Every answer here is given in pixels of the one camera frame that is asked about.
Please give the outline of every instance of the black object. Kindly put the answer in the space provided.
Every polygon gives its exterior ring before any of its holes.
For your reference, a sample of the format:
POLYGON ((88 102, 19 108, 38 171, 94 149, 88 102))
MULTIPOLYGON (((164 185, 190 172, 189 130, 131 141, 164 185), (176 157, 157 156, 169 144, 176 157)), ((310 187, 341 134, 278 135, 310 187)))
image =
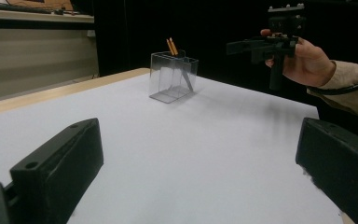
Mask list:
POLYGON ((358 224, 358 135, 330 122, 305 118, 296 163, 358 224))
POLYGON ((0 10, 40 13, 40 14, 51 14, 51 11, 52 11, 52 10, 47 10, 47 9, 43 9, 43 8, 23 7, 23 6, 9 5, 9 4, 1 4, 1 3, 0 3, 0 10))
POLYGON ((102 165, 98 120, 67 127, 10 169, 0 224, 66 223, 102 165))
POLYGON ((252 52, 252 63, 264 62, 274 59, 271 68, 269 88, 279 90, 282 85, 282 70, 285 55, 293 57, 295 54, 298 36, 301 36, 306 19, 300 15, 304 5, 296 7, 270 8, 272 17, 268 20, 268 26, 272 36, 257 36, 243 41, 227 44, 227 55, 252 52))

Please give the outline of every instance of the white table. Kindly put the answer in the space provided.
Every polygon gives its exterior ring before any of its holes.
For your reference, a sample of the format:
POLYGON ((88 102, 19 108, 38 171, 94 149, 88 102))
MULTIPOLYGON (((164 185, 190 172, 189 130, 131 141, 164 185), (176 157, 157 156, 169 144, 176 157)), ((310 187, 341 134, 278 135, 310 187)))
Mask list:
POLYGON ((295 162, 314 106, 198 77, 164 104, 148 74, 0 112, 0 182, 72 123, 98 118, 104 165, 69 223, 342 223, 295 162))

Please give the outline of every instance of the wall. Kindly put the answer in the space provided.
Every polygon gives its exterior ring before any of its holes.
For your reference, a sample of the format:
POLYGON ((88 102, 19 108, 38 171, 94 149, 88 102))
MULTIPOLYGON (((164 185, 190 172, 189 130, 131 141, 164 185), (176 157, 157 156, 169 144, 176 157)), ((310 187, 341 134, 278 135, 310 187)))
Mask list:
POLYGON ((96 74, 87 30, 0 29, 0 97, 96 74))

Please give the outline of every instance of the human hand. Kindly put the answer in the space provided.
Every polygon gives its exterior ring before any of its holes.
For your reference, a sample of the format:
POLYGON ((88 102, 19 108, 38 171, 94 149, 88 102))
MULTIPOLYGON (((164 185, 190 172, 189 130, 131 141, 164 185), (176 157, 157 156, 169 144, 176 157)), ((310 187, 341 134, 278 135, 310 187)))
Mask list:
MULTIPOLYGON (((261 30, 262 36, 272 35, 269 29, 261 30)), ((271 67, 273 59, 266 60, 266 66, 271 67)), ((295 56, 285 56, 283 75, 302 85, 320 87, 326 84, 336 71, 336 64, 330 61, 324 51, 299 37, 296 44, 295 56)))

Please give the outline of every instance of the beige sleeve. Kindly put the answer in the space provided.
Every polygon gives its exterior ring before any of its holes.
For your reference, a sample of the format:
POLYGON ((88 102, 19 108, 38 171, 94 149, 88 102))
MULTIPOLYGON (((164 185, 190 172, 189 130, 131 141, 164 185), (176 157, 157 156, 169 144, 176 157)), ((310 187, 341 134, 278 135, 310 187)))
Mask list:
MULTIPOLYGON (((324 86, 323 90, 339 89, 358 84, 358 64, 333 61, 336 65, 336 72, 324 86)), ((334 108, 349 111, 358 115, 358 91, 340 95, 321 95, 307 90, 307 93, 322 98, 334 108)))

